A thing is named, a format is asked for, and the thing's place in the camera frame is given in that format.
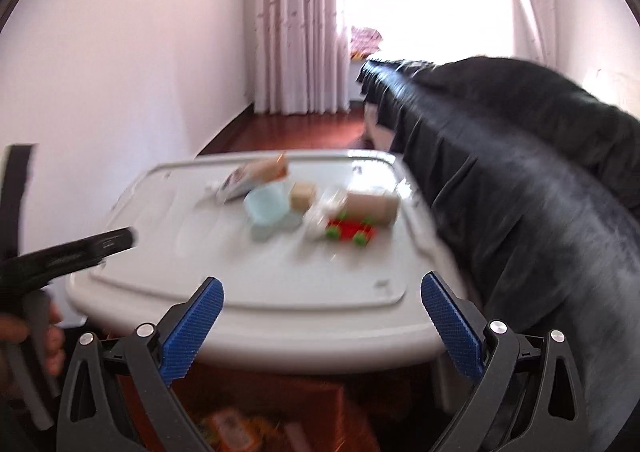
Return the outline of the person left hand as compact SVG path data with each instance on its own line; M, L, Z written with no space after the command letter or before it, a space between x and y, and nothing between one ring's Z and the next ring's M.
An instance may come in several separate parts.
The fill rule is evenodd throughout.
M42 336L44 370L52 378L58 377L65 361L64 332L58 327L61 313L54 302L50 302L47 331ZM24 392L32 390L28 379L29 369L18 346L29 336L27 323L13 314L1 315L1 342L6 352L1 355L1 395L8 399L21 399Z

